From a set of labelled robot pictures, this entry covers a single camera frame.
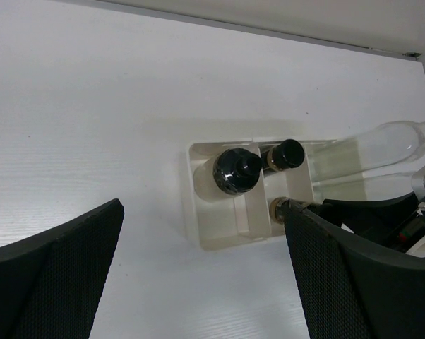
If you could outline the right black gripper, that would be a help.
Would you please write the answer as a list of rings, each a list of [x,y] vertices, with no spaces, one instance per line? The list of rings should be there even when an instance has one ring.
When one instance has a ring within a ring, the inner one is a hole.
[[[333,223],[356,235],[405,254],[425,254],[425,197],[414,193],[383,201],[339,201],[332,206]]]

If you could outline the white salt shaker black cap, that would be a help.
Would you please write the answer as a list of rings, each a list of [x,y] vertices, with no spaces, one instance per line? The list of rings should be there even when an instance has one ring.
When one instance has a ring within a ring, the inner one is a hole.
[[[257,185],[261,170],[259,155],[244,148],[230,148],[195,169],[194,191],[208,202],[235,198]]]

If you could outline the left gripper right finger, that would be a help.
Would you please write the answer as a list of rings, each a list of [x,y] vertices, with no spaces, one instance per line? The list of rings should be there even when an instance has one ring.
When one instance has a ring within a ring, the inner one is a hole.
[[[310,338],[425,338],[425,258],[352,234],[298,203],[284,215]]]

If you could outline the spice jar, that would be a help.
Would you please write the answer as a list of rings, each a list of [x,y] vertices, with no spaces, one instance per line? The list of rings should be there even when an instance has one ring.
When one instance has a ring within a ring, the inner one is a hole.
[[[294,139],[286,139],[275,145],[262,145],[260,152],[265,177],[298,168],[306,157],[303,145]]]
[[[287,197],[277,197],[269,205],[270,218],[277,224],[283,224],[285,222],[285,206],[289,206],[291,202],[298,203],[300,206],[307,208],[311,211],[319,208],[321,205],[314,202],[298,201]]]

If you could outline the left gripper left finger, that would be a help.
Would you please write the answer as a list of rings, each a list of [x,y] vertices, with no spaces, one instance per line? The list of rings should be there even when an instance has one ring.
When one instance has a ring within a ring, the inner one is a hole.
[[[0,247],[0,338],[89,338],[124,220],[113,199]]]

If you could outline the glass oil bottle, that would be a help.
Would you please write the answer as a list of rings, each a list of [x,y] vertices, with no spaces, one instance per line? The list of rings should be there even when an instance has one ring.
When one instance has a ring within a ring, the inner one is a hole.
[[[394,121],[370,131],[315,145],[308,155],[315,181],[412,162],[425,154],[425,122]]]

